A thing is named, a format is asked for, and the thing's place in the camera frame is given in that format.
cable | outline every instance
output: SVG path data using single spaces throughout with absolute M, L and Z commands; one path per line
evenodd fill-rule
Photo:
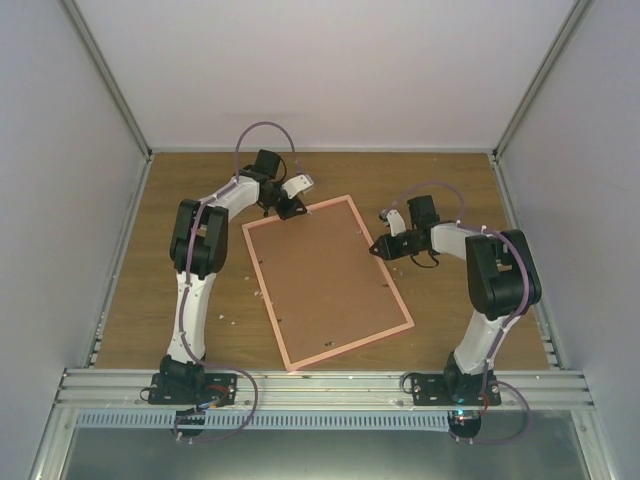
M 207 206 L 209 206 L 210 204 L 214 203 L 216 200 L 220 199 L 224 195 L 226 195 L 229 192 L 231 192 L 238 185 L 238 182 L 240 181 L 240 145 L 242 145 L 242 140 L 247 135 L 247 133 L 249 133 L 254 128 L 262 126 L 262 125 L 270 125 L 272 127 L 277 128 L 282 133 L 284 133 L 285 137 L 287 137 L 287 140 L 289 140 L 289 144 L 291 145 L 291 152 L 293 153 L 293 163 L 296 166 L 296 171 L 298 173 L 302 173 L 302 171 L 299 168 L 296 156 L 295 156 L 296 155 L 296 149 L 295 149 L 295 146 L 293 144 L 293 140 L 291 139 L 291 136 L 289 135 L 289 133 L 283 127 L 281 127 L 280 125 L 278 125 L 275 122 L 264 121 L 264 122 L 256 122 L 253 125 L 250 125 L 249 127 L 247 127 L 244 130 L 244 132 L 242 132 L 242 134 L 240 135 L 240 138 L 238 138 L 238 143 L 236 144 L 236 148 L 234 150 L 235 183 L 231 184 L 231 186 L 228 187 L 228 188 L 222 189 L 222 191 L 219 191 L 219 192 L 214 193 L 213 195 L 210 195 L 205 200 L 200 202 L 200 206 L 198 207 L 198 210 L 196 211 L 196 215 L 195 215 L 195 218 L 193 220 L 193 226 L 191 227 L 191 235 L 189 236 L 189 247 L 187 248 L 187 262 L 186 262 L 185 269 L 184 269 L 184 271 L 185 271 L 185 284 L 187 286 L 185 287 L 185 289 L 184 289 L 184 291 L 182 293 L 182 300 L 180 301 L 180 308 L 178 309 L 178 329 L 180 331 L 180 338 L 182 340 L 182 346 L 184 347 L 185 351 L 187 352 L 187 355 L 189 356 L 189 358 L 191 358 L 191 360 L 193 360 L 194 363 L 202 365 L 205 368 L 217 369 L 217 370 L 231 370 L 232 372 L 236 372 L 236 373 L 246 377 L 247 380 L 249 380 L 249 382 L 251 382 L 251 386 L 253 387 L 253 392 L 254 392 L 253 405 L 251 406 L 251 411 L 249 412 L 249 415 L 247 416 L 247 418 L 235 430 L 232 430 L 229 433 L 226 433 L 226 434 L 223 434 L 223 435 L 220 435 L 220 436 L 217 436 L 217 437 L 213 437 L 213 438 L 194 439 L 193 437 L 190 437 L 189 438 L 189 442 L 190 443 L 216 442 L 216 441 L 224 440 L 226 438 L 232 437 L 233 435 L 236 435 L 236 434 L 240 433 L 242 430 L 244 430 L 247 427 L 247 425 L 249 425 L 249 423 L 251 423 L 251 421 L 255 417 L 256 409 L 258 408 L 258 397 L 259 397 L 258 384 L 256 383 L 255 379 L 251 376 L 251 374 L 249 372 L 247 372 L 246 370 L 243 370 L 242 368 L 239 368 L 239 367 L 232 367 L 232 366 L 229 366 L 229 365 L 218 365 L 218 364 L 214 364 L 214 363 L 203 362 L 202 360 L 200 360 L 198 357 L 195 356 L 195 354 L 191 350 L 191 347 L 189 346 L 189 342 L 187 342 L 187 339 L 186 339 L 186 332 L 184 330 L 184 310 L 185 310 L 185 306 L 186 306 L 186 303 L 187 303 L 187 298 L 189 296 L 189 290 L 190 290 L 190 286 L 191 286 L 191 263 L 193 261 L 193 248 L 194 248 L 195 241 L 196 241 L 196 236 L 197 236 L 196 234 L 197 234 L 197 231 L 198 231 L 198 225 L 200 225 L 200 219 L 202 218 L 202 213 L 204 212 L 204 209 Z M 173 433 L 178 439 L 180 439 L 180 435 L 179 435 L 179 432 L 178 432 L 178 425 L 180 424 L 180 421 L 181 421 L 181 418 L 180 417 L 176 417 L 176 421 L 175 421 L 174 426 L 173 426 Z
M 282 164 L 282 166 L 284 167 L 284 173 L 282 174 L 282 177 L 280 178 L 280 180 L 277 180 L 275 183 L 282 183 L 284 182 L 284 179 L 287 178 L 287 174 L 289 173 L 287 171 L 287 162 L 284 161 L 284 159 L 282 157 L 280 157 L 280 163 Z
M 527 432 L 529 432 L 529 430 L 531 430 L 531 426 L 533 425 L 533 415 L 531 414 L 531 407 L 529 406 L 529 402 L 527 402 L 527 399 L 524 398 L 524 395 L 522 395 L 522 393 L 520 393 L 520 391 L 516 387 L 514 387 L 513 385 L 507 382 L 503 382 L 502 380 L 496 380 L 495 382 L 490 382 L 490 385 L 502 385 L 503 387 L 506 387 L 509 390 L 511 390 L 516 395 L 516 397 L 518 397 L 518 399 L 520 400 L 520 402 L 522 402 L 522 405 L 524 406 L 525 414 L 527 416 L 527 423 L 525 424 L 524 428 L 520 430 L 520 432 L 516 433 L 515 435 L 512 435 L 511 437 L 501 438 L 501 439 L 480 438 L 478 440 L 475 440 L 467 437 L 459 437 L 458 435 L 454 434 L 451 430 L 449 430 L 449 435 L 456 442 L 460 440 L 465 440 L 466 443 L 469 443 L 469 444 L 477 443 L 479 445 L 507 445 L 509 443 L 513 443 L 521 439 L 524 435 L 527 434 Z
M 247 128 L 245 128 L 244 132 L 240 134 L 240 138 L 238 138 L 238 143 L 236 144 L 236 148 L 233 151 L 233 163 L 235 167 L 236 182 L 238 182 L 240 179 L 240 145 L 242 145 L 242 140 L 244 140 L 244 137 L 247 136 L 247 133 L 249 133 L 256 127 L 261 127 L 262 125 L 275 127 L 280 130 L 285 137 L 287 137 L 287 140 L 289 140 L 289 145 L 291 146 L 291 153 L 293 154 L 293 164 L 296 166 L 296 174 L 300 175 L 301 173 L 303 173 L 300 165 L 298 165 L 298 159 L 296 158 L 296 147 L 293 144 L 293 139 L 291 138 L 291 135 L 289 135 L 289 132 L 287 132 L 282 126 L 278 125 L 275 122 L 262 121 L 256 122 L 253 125 L 249 125 Z
M 482 417 L 485 413 L 487 413 L 487 410 L 489 410 L 489 395 L 487 395 L 486 393 L 481 393 L 480 394 L 482 396 L 482 403 L 484 403 L 484 409 L 478 414 L 478 417 Z
M 151 387 L 143 388 L 142 390 L 140 390 L 140 393 L 138 394 L 140 396 L 140 400 L 142 400 L 143 402 L 148 402 L 149 401 L 149 395 L 147 395 L 147 398 L 144 398 L 142 396 L 143 392 L 151 393 Z
M 460 190 L 458 190 L 453 185 L 451 185 L 449 183 L 446 183 L 446 182 L 439 182 L 439 181 L 436 181 L 436 180 L 431 181 L 431 182 L 418 183 L 418 184 L 414 185 L 413 187 L 409 188 L 408 190 L 406 190 L 398 198 L 396 198 L 393 202 L 391 202 L 391 206 L 389 206 L 389 208 L 386 208 L 386 209 L 384 209 L 382 211 L 382 213 L 381 213 L 382 217 L 386 217 L 387 214 L 389 213 L 389 211 L 394 209 L 398 205 L 398 203 L 400 203 L 400 200 L 402 200 L 403 198 L 407 197 L 408 195 L 410 195 L 411 193 L 415 192 L 419 188 L 431 187 L 431 186 L 444 187 L 444 188 L 446 188 L 448 190 L 451 190 L 453 193 L 455 193 L 458 196 L 458 199 L 460 200 L 460 210 L 458 211 L 458 216 L 456 217 L 456 221 L 462 220 L 462 217 L 464 216 L 464 211 L 466 209 L 466 203 L 464 201 L 464 196 L 462 195 Z
M 478 232 L 480 234 L 489 234 L 489 235 L 493 235 L 494 237 L 496 237 L 498 240 L 500 240 L 502 243 L 504 243 L 507 247 L 507 249 L 509 250 L 509 252 L 511 253 L 511 255 L 513 256 L 514 260 L 516 261 L 516 264 L 518 265 L 518 268 L 520 269 L 520 275 L 522 276 L 522 285 L 523 285 L 523 292 L 522 292 L 522 300 L 520 300 L 520 304 L 518 305 L 518 308 L 516 308 L 501 324 L 501 328 L 498 331 L 498 334 L 496 335 L 496 338 L 493 340 L 493 343 L 491 344 L 491 347 L 489 347 L 489 352 L 487 353 L 487 357 L 485 358 L 485 365 L 484 365 L 484 369 L 482 372 L 482 388 L 480 389 L 480 393 L 484 393 L 484 391 L 486 390 L 486 386 L 487 386 L 487 372 L 489 370 L 489 359 L 493 357 L 493 355 L 496 353 L 496 350 L 498 349 L 498 346 L 500 345 L 500 342 L 502 341 L 502 338 L 504 337 L 504 329 L 507 328 L 511 322 L 513 322 L 516 318 L 518 318 L 522 312 L 525 310 L 525 308 L 527 308 L 527 305 L 529 303 L 529 293 L 531 291 L 530 286 L 529 286 L 529 275 L 527 274 L 527 269 L 524 265 L 524 261 L 522 260 L 522 257 L 520 256 L 520 253 L 518 253 L 518 250 L 516 249 L 516 247 L 513 245 L 513 243 L 511 243 L 511 241 L 509 241 L 509 239 L 507 237 L 505 237 L 504 235 L 502 235 L 500 232 L 496 232 L 494 230 L 488 230 L 485 227 L 482 227 L 480 229 L 478 229 L 477 227 L 471 227 L 471 226 L 467 226 L 467 225 L 461 225 L 460 222 L 456 222 L 457 226 L 460 228 L 464 228 L 465 230 L 469 230 L 472 232 Z
M 431 258 L 431 260 L 434 261 L 435 265 L 422 265 L 421 263 L 418 263 L 418 261 L 416 260 L 416 256 L 415 255 L 409 255 L 409 258 L 411 259 L 411 261 L 413 263 L 418 265 L 420 268 L 436 268 L 438 265 L 440 265 L 440 260 L 438 260 L 433 253 L 427 252 L 427 254 Z
M 414 373 L 418 373 L 418 372 L 407 372 L 407 373 L 405 373 L 404 375 L 402 375 L 402 376 L 400 377 L 400 390 L 402 390 L 402 391 L 403 391 L 404 393 L 406 393 L 407 395 L 413 395 L 413 392 L 412 392 L 411 390 L 407 391 L 407 390 L 404 388 L 404 384 L 406 383 L 407 378 L 410 378 L 410 377 L 411 377 L 411 375 L 413 375 Z

enclosure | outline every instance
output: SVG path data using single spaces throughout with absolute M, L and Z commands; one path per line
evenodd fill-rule
M 8 3 L 3 478 L 636 478 L 638 21 L 632 0 Z M 250 376 L 176 441 L 184 407 L 142 395 L 179 317 L 176 213 L 229 182 L 260 121 L 295 156 L 262 126 L 240 164 L 278 152 L 313 179 L 309 211 L 348 196 L 362 242 L 427 181 L 461 192 L 464 224 L 524 232 L 543 293 L 495 359 L 516 388 L 500 406 L 420 406 L 405 377 L 442 373 L 474 311 L 447 255 L 380 263 L 394 335 L 305 337 L 315 360 L 290 368 L 252 206 L 228 222 L 204 331 L 207 361 Z M 453 193 L 420 192 L 460 218 Z M 330 317 L 339 295 L 317 297 Z M 467 411 L 487 413 L 476 442 L 450 427 Z

glass panel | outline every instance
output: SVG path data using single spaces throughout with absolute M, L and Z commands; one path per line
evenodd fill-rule
M 521 412 L 490 412 L 481 436 L 522 428 Z M 462 445 L 446 433 L 253 430 L 214 444 L 176 443 L 168 430 L 78 429 L 67 480 L 588 479 L 568 413 L 535 412 L 504 446 Z

pink frame border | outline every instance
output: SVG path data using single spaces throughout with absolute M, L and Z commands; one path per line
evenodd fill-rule
M 336 203 L 340 203 L 340 202 L 347 202 L 349 204 L 349 207 L 351 208 L 351 211 L 353 212 L 353 215 L 355 216 L 356 221 L 358 222 L 358 225 L 362 230 L 362 234 L 364 235 L 364 238 L 367 240 L 369 245 L 373 245 L 373 239 L 371 238 L 371 235 L 369 234 L 369 231 L 367 230 L 367 227 L 365 226 L 364 221 L 360 216 L 360 213 L 356 209 L 356 206 L 353 203 L 353 199 L 351 198 L 351 195 L 343 195 L 341 197 L 333 198 L 331 200 L 325 200 L 324 202 L 316 203 L 314 205 L 307 207 L 307 210 L 309 211 L 318 210 L 320 208 L 335 205 Z M 260 270 L 260 264 L 258 263 L 258 258 L 256 256 L 255 249 L 253 247 L 253 242 L 251 241 L 251 235 L 249 233 L 249 230 L 251 230 L 252 228 L 259 227 L 267 223 L 278 222 L 278 221 L 280 221 L 280 219 L 277 216 L 256 220 L 255 222 L 244 224 L 242 226 L 242 231 L 244 233 L 244 238 L 247 242 L 247 247 L 249 248 L 249 255 L 251 255 L 251 262 L 253 263 L 253 268 L 256 271 L 256 275 L 258 277 L 258 283 L 260 284 L 260 289 L 262 290 L 264 303 L 269 313 L 269 319 L 271 320 L 271 325 L 273 326 L 273 331 L 276 335 L 278 348 L 280 349 L 280 353 L 282 354 L 282 359 L 284 361 L 285 369 L 288 372 L 298 370 L 301 367 L 305 367 L 312 363 L 319 362 L 320 360 L 333 357 L 340 353 L 353 350 L 354 348 L 360 347 L 362 345 L 366 345 L 367 343 L 375 342 L 376 340 L 380 340 L 381 338 L 394 335 L 396 333 L 412 328 L 415 325 L 413 322 L 413 318 L 411 318 L 411 314 L 409 313 L 409 310 L 407 309 L 407 306 L 404 303 L 404 300 L 402 300 L 402 297 L 400 296 L 400 292 L 398 292 L 398 288 L 396 287 L 396 284 L 394 283 L 393 278 L 391 278 L 391 274 L 389 273 L 387 268 L 384 266 L 384 262 L 380 258 L 375 257 L 376 263 L 378 264 L 378 267 L 380 267 L 380 271 L 382 272 L 382 275 L 384 275 L 384 278 L 387 281 L 387 284 L 389 285 L 389 288 L 391 289 L 393 296 L 395 297 L 396 301 L 398 302 L 398 305 L 400 306 L 400 310 L 402 311 L 402 314 L 406 320 L 406 323 L 402 325 L 398 325 L 397 327 L 390 328 L 388 330 L 384 330 L 374 335 L 370 335 L 361 340 L 351 342 L 347 345 L 343 345 L 341 347 L 335 348 L 326 353 L 321 353 L 319 355 L 314 355 L 313 357 L 300 360 L 299 362 L 291 363 L 291 360 L 289 359 L 289 354 L 287 353 L 287 347 L 284 343 L 284 339 L 282 338 L 282 332 L 280 331 L 280 326 L 278 325 L 275 311 L 273 310 L 273 306 L 271 305 L 271 298 L 269 297 L 269 291 L 264 281 L 264 277 L 262 276 L 262 271 Z

black joint housing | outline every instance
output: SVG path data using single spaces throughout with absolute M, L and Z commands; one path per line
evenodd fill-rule
M 169 247 L 174 268 L 184 272 L 191 229 L 200 208 L 196 200 L 183 200 L 178 207 L 176 223 Z M 229 240 L 229 211 L 224 207 L 205 207 L 196 228 L 206 226 L 204 236 L 196 234 L 191 258 L 190 273 L 203 280 L 211 273 L 219 272 L 227 259 Z
M 478 400 L 478 395 L 482 391 L 484 375 L 482 373 L 476 375 L 462 373 L 456 363 L 454 353 L 451 352 L 447 359 L 447 365 L 444 368 L 443 379 L 449 398 L 454 404 L 473 405 Z M 493 374 L 493 369 L 488 370 L 487 383 L 495 382 L 495 380 L 496 377 Z M 500 395 L 487 390 L 485 390 L 485 393 L 490 395 L 490 405 L 500 405 Z
M 282 162 L 282 157 L 275 152 L 269 150 L 258 151 L 256 162 L 253 164 L 253 170 L 262 173 L 269 177 L 271 180 L 276 178 L 278 173 L 278 167 Z
M 436 213 L 436 207 L 431 195 L 415 197 L 407 201 L 411 226 L 414 229 L 431 228 L 440 222 L 440 215 Z
M 529 280 L 527 308 L 542 297 L 542 286 L 527 240 L 520 230 L 502 232 L 522 258 Z M 485 235 L 465 239 L 469 297 L 473 307 L 489 320 L 509 315 L 518 308 L 524 294 L 520 268 L 500 240 Z M 499 269 L 498 263 L 510 269 Z

